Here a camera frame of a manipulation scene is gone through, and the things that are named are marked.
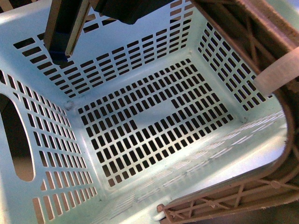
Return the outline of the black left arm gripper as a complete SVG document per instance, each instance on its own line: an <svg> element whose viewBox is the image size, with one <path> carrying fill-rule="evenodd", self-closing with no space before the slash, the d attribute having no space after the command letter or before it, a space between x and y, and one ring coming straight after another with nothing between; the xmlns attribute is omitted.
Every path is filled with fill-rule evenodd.
<svg viewBox="0 0 299 224"><path fill-rule="evenodd" d="M95 0L94 11L128 25L171 0ZM66 64L74 52L90 10L87 0L53 0L44 33L44 45L54 64Z"/></svg>

